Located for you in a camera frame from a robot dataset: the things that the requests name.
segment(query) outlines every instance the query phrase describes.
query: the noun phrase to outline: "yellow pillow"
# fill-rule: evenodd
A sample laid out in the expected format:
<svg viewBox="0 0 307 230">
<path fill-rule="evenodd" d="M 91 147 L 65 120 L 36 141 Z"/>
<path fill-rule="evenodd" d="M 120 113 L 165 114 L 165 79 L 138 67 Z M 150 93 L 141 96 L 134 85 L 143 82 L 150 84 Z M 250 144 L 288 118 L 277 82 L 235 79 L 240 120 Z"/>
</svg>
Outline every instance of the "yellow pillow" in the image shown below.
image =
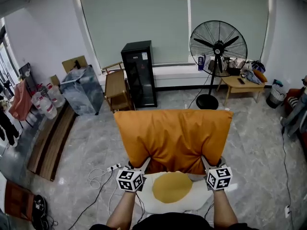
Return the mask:
<svg viewBox="0 0 307 230">
<path fill-rule="evenodd" d="M 257 78 L 259 78 L 259 80 L 260 80 L 261 82 L 267 82 L 267 81 L 268 81 L 267 78 L 266 78 L 266 77 L 263 75 L 263 73 L 261 73 L 260 71 L 254 69 L 253 72 L 254 72 L 255 76 L 256 76 Z"/>
<path fill-rule="evenodd" d="M 148 173 L 204 174 L 201 156 L 216 165 L 223 153 L 232 112 L 215 110 L 125 111 L 114 114 L 131 164 L 151 157 Z"/>
</svg>

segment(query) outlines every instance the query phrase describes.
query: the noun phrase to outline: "plastic bottle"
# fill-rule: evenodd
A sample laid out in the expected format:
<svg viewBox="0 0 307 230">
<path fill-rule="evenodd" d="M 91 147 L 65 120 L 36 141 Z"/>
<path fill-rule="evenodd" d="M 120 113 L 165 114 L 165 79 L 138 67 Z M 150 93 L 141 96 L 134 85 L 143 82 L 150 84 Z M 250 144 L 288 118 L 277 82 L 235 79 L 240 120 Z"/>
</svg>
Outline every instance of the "plastic bottle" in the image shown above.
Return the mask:
<svg viewBox="0 0 307 230">
<path fill-rule="evenodd" d="M 59 91 L 58 86 L 48 85 L 48 95 L 55 107 L 61 107 L 65 103 L 65 98 Z"/>
<path fill-rule="evenodd" d="M 42 83 L 37 85 L 37 90 L 41 93 L 42 96 L 49 98 L 47 94 L 48 89 Z"/>
<path fill-rule="evenodd" d="M 48 98 L 41 96 L 39 104 L 48 119 L 53 119 L 58 114 L 57 109 Z"/>
<path fill-rule="evenodd" d="M 41 93 L 40 92 L 36 92 L 36 93 L 32 92 L 31 94 L 32 94 L 32 99 L 31 99 L 32 104 L 37 108 L 37 110 L 40 114 L 44 114 L 44 112 L 40 108 L 40 104 L 39 104 L 39 99 L 42 96 Z"/>
</svg>

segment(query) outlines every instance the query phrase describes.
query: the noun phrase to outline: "trash can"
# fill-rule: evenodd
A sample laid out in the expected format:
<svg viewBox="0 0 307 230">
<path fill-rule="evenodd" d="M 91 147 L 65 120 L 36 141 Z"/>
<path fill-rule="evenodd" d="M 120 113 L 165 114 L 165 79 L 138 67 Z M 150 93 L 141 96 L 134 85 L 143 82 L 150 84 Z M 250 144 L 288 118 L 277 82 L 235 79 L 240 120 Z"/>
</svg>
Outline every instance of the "trash can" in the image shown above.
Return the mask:
<svg viewBox="0 0 307 230">
<path fill-rule="evenodd" d="M 273 84 L 269 97 L 267 98 L 267 104 L 271 108 L 279 106 L 286 97 L 286 92 L 283 87 Z"/>
</svg>

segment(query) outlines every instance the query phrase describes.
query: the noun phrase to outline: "standing fan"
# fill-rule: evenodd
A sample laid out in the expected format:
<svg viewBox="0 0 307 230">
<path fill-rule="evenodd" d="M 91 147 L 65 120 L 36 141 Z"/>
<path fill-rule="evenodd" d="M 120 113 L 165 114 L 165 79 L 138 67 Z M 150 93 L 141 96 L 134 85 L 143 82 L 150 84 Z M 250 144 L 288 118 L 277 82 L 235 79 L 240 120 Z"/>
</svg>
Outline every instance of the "standing fan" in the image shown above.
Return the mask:
<svg viewBox="0 0 307 230">
<path fill-rule="evenodd" d="M 214 77 L 228 77 L 224 62 L 246 61 L 248 49 L 242 34 L 232 25 L 222 21 L 207 21 L 195 28 L 190 38 L 190 51 L 196 62 L 205 56 L 203 70 L 212 75 L 209 94 L 202 94 L 196 99 L 200 109 L 217 109 L 218 101 L 211 95 Z"/>
</svg>

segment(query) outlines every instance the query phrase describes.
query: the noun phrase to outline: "fan blade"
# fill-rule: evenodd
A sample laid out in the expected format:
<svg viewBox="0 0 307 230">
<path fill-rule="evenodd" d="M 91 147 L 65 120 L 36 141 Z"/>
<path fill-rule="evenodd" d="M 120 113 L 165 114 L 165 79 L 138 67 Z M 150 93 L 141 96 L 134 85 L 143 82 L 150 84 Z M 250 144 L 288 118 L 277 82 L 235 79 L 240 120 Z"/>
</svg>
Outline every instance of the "fan blade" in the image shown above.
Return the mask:
<svg viewBox="0 0 307 230">
<path fill-rule="evenodd" d="M 210 48 L 213 48 L 213 47 L 214 47 L 211 43 L 206 42 L 206 41 L 203 41 L 203 40 L 201 40 L 201 39 L 194 38 L 194 40 L 195 40 L 196 42 L 199 42 L 199 43 L 203 44 L 203 45 L 206 45 L 207 47 L 210 47 Z"/>
<path fill-rule="evenodd" d="M 236 40 L 238 40 L 239 36 L 234 37 L 233 39 L 229 40 L 228 42 L 224 43 L 224 48 L 232 45 Z"/>
<path fill-rule="evenodd" d="M 223 68 L 222 68 L 221 57 L 220 57 L 220 56 L 215 56 L 215 57 L 217 57 L 217 61 L 218 61 L 218 63 L 219 63 L 219 68 L 220 68 L 220 71 L 221 71 L 221 73 L 222 73 L 222 72 L 223 72 Z"/>
</svg>

